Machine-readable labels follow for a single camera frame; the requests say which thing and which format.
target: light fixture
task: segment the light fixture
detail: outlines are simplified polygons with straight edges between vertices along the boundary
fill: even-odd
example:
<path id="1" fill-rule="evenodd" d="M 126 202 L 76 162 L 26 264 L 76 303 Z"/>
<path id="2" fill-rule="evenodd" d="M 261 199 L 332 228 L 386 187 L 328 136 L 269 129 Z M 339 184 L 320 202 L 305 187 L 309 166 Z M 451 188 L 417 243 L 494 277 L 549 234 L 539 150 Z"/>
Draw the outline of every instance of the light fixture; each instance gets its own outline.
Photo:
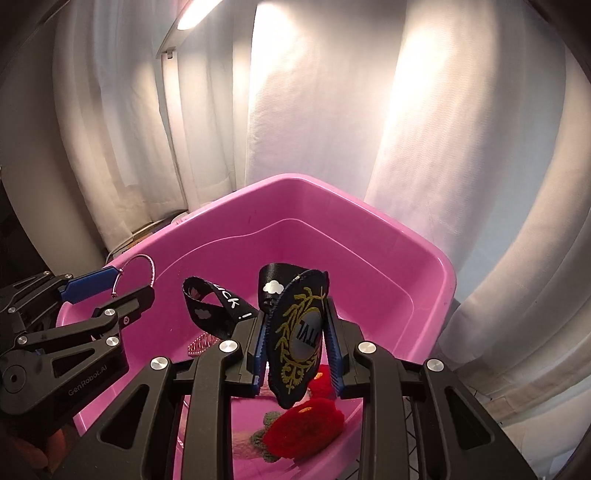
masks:
<path id="1" fill-rule="evenodd" d="M 203 20 L 210 11 L 217 7 L 222 0 L 193 0 L 185 8 L 182 17 L 178 21 L 177 29 L 188 30 Z"/>

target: blue gripper pad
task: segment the blue gripper pad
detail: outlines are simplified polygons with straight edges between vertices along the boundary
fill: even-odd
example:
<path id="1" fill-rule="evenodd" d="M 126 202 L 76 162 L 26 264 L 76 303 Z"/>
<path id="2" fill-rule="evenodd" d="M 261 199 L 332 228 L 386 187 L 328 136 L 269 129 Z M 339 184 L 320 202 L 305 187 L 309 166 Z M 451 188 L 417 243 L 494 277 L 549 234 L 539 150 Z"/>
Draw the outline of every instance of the blue gripper pad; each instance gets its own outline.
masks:
<path id="1" fill-rule="evenodd" d="M 343 375 L 349 371 L 349 350 L 336 313 L 335 303 L 328 298 L 328 321 L 324 326 L 324 343 L 330 367 L 330 380 L 338 397 L 345 386 Z"/>
<path id="2" fill-rule="evenodd" d="M 267 335 L 267 322 L 265 322 L 260 330 L 259 338 L 256 341 L 255 355 L 254 355 L 254 371 L 258 372 L 255 377 L 255 394 L 261 392 L 261 387 L 265 381 L 265 373 L 267 372 L 267 349 L 265 348 L 265 337 Z"/>
<path id="3" fill-rule="evenodd" d="M 68 282 L 66 288 L 61 292 L 61 299 L 74 304 L 102 291 L 110 290 L 113 288 L 118 274 L 119 270 L 115 267 L 105 267 L 83 277 L 75 278 Z"/>

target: pink plastic tub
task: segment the pink plastic tub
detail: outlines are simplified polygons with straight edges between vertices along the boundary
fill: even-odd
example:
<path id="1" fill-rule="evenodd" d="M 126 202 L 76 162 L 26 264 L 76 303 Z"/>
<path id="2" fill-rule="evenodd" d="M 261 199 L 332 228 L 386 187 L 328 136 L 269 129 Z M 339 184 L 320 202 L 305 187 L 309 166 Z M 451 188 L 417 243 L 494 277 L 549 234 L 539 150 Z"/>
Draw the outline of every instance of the pink plastic tub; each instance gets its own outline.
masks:
<path id="1" fill-rule="evenodd" d="M 418 363 L 435 344 L 455 289 L 451 263 L 431 243 L 363 202 L 294 174 L 261 181 L 213 202 L 142 241 L 112 265 L 120 267 L 138 253 L 154 260 L 155 301 L 123 331 L 129 372 L 75 418 L 80 433 L 151 358 L 187 358 L 187 345 L 201 333 L 189 318 L 181 290 L 191 275 L 223 285 L 256 306 L 263 265 L 288 262 L 328 270 L 330 294 L 341 318 L 358 323 L 366 339 Z M 150 274 L 147 262 L 134 260 L 118 291 L 148 283 Z M 109 298 L 104 292 L 74 306 L 64 304 L 58 325 L 88 318 Z M 297 465 L 288 459 L 234 459 L 235 479 L 338 476 L 359 454 L 362 414 L 360 401 L 338 402 L 346 428 L 322 453 Z M 232 430 L 260 429 L 263 415 L 271 410 L 279 406 L 270 399 L 233 400 Z M 179 447 L 176 478 L 180 452 Z"/>

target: metal screw head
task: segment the metal screw head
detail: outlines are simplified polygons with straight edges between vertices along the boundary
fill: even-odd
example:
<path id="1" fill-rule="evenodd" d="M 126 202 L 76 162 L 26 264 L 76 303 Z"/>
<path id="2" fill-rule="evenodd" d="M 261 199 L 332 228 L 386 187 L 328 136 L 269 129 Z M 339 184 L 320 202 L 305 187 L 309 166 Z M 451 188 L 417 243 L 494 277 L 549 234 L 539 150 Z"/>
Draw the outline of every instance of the metal screw head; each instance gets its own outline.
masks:
<path id="1" fill-rule="evenodd" d="M 440 372 L 443 370 L 443 362 L 437 358 L 431 358 L 427 361 L 427 368 L 432 372 Z"/>
<path id="2" fill-rule="evenodd" d="M 361 342 L 357 348 L 361 353 L 374 353 L 377 350 L 372 342 Z"/>
<path id="3" fill-rule="evenodd" d="M 220 343 L 220 350 L 224 353 L 232 353 L 238 348 L 238 344 L 234 340 L 224 340 Z"/>
<path id="4" fill-rule="evenodd" d="M 168 360 L 163 356 L 157 356 L 150 362 L 153 370 L 162 370 L 168 366 Z"/>

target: gold embroidery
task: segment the gold embroidery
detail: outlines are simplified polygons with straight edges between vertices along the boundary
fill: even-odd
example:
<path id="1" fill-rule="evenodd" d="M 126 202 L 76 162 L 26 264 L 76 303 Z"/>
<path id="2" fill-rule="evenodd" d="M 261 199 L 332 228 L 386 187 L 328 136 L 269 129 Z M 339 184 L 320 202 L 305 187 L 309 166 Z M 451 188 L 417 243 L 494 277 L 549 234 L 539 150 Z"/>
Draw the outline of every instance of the gold embroidery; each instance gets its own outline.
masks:
<path id="1" fill-rule="evenodd" d="M 282 323 L 275 331 L 276 333 L 281 332 L 281 337 L 275 345 L 275 350 L 281 348 L 281 380 L 285 384 L 288 393 L 291 393 L 291 391 L 301 383 L 304 375 L 310 370 L 310 368 L 315 366 L 320 350 L 319 348 L 316 348 L 314 353 L 304 361 L 297 361 L 291 356 L 291 335 L 293 335 L 299 320 L 310 312 L 320 313 L 320 310 L 317 307 L 311 306 L 314 300 L 320 300 L 322 309 L 324 310 L 324 298 L 326 297 L 326 294 L 322 293 L 322 289 L 320 289 L 320 295 L 314 295 L 312 289 L 309 287 L 304 287 L 304 290 L 307 293 L 298 293 L 297 295 L 294 295 L 294 300 L 301 300 L 301 302 L 294 303 L 287 309 L 283 314 L 284 317 L 288 317 L 287 321 Z"/>

